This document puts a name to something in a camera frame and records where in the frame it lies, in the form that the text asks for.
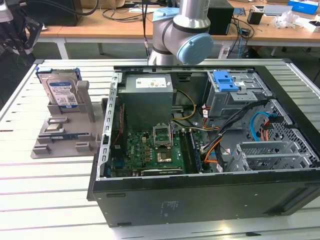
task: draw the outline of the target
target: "blue box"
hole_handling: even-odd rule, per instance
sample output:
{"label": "blue box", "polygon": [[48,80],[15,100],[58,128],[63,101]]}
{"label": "blue box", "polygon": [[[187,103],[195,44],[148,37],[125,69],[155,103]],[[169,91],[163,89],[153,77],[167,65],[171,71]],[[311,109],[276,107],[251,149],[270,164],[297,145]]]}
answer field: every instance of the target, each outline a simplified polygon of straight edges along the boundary
{"label": "blue box", "polygon": [[292,6],[292,11],[311,15],[314,15],[318,8],[318,2],[309,0],[290,0],[288,5]]}

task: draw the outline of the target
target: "floor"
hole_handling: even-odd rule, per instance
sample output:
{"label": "floor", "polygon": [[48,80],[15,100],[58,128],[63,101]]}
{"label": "floor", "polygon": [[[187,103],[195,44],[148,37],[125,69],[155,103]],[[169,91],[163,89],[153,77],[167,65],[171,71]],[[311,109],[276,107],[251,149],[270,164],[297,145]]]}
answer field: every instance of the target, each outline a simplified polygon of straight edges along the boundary
{"label": "floor", "polygon": [[[70,59],[143,59],[146,57],[143,44],[103,44],[104,55],[100,55],[96,43],[67,43],[66,48]],[[217,58],[219,46],[213,49],[210,58]],[[263,58],[272,58],[271,47],[262,47],[258,53]],[[37,59],[60,59],[57,46],[54,43],[40,42],[34,47],[33,54]],[[237,58],[238,54],[231,53],[229,58]],[[303,47],[288,47],[286,52],[278,47],[274,58],[291,59],[294,64],[311,80],[314,80],[320,69],[320,48],[312,48],[307,52]],[[17,55],[4,52],[0,55],[0,109],[9,99],[19,82],[25,76],[29,66],[24,65]],[[320,75],[315,80],[320,86]]]}

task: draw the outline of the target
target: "blue cable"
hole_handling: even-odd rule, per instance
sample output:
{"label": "blue cable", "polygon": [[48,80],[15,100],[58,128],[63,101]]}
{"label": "blue cable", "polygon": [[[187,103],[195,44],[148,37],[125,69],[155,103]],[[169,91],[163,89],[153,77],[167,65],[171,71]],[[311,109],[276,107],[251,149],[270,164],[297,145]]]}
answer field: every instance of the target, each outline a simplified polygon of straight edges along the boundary
{"label": "blue cable", "polygon": [[240,48],[239,48],[239,51],[238,51],[238,59],[239,59],[239,56],[240,56],[240,53],[241,53],[241,43],[242,43],[242,30],[240,29]]}
{"label": "blue cable", "polygon": [[254,128],[254,121],[256,119],[256,117],[259,115],[259,114],[263,114],[265,116],[267,116],[268,118],[271,116],[269,113],[267,112],[264,112],[264,111],[258,111],[256,112],[253,117],[251,118],[251,121],[250,121],[250,131],[251,131],[251,134],[254,138],[255,141],[259,142],[259,138],[257,137],[257,134],[255,132],[255,128]]}

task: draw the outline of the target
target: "light blue robot arm cap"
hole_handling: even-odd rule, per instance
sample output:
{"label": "light blue robot arm cap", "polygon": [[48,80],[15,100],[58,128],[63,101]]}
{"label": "light blue robot arm cap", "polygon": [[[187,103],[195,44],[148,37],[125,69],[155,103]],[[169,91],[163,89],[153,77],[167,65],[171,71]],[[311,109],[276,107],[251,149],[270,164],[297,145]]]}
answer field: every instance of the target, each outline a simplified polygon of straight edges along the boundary
{"label": "light blue robot arm cap", "polygon": [[161,21],[166,19],[173,19],[179,13],[178,7],[164,7],[154,11],[152,21]]}
{"label": "light blue robot arm cap", "polygon": [[185,65],[196,65],[205,60],[214,47],[210,34],[200,33],[190,37],[178,50],[176,58]]}

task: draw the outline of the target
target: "wooden desk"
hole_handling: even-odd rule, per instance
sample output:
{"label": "wooden desk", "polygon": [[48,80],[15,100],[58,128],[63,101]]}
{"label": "wooden desk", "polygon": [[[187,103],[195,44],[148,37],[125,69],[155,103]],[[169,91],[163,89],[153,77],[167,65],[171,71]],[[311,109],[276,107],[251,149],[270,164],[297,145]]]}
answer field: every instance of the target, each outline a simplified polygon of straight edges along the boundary
{"label": "wooden desk", "polygon": [[[255,3],[243,3],[237,1],[230,1],[235,8],[244,8],[249,10]],[[116,13],[114,18],[126,18],[138,15],[139,13]],[[247,16],[238,16],[242,21],[247,22]],[[304,18],[313,19],[313,15],[298,13]],[[254,36],[248,41],[249,46],[292,46],[292,47],[320,47],[320,33],[308,32],[305,28],[296,26],[296,28],[280,28],[271,23],[273,17],[263,16],[259,25],[252,25],[254,28]],[[241,27],[249,28],[244,23],[240,23]],[[51,28],[60,28],[57,35],[53,37],[50,33],[54,30]],[[150,21],[146,22],[146,36],[152,43],[153,25]],[[232,24],[230,26],[228,35],[213,35],[215,45],[222,45],[221,53],[233,45],[237,39],[236,27]],[[142,22],[117,22],[106,19],[102,16],[98,9],[94,14],[82,17],[75,27],[63,26],[56,27],[50,26],[49,32],[43,32],[40,36],[39,42],[55,42],[58,45],[62,59],[68,59],[68,53],[65,48],[65,43],[98,43],[99,51],[102,54],[101,43],[140,43],[143,40],[143,25]]]}

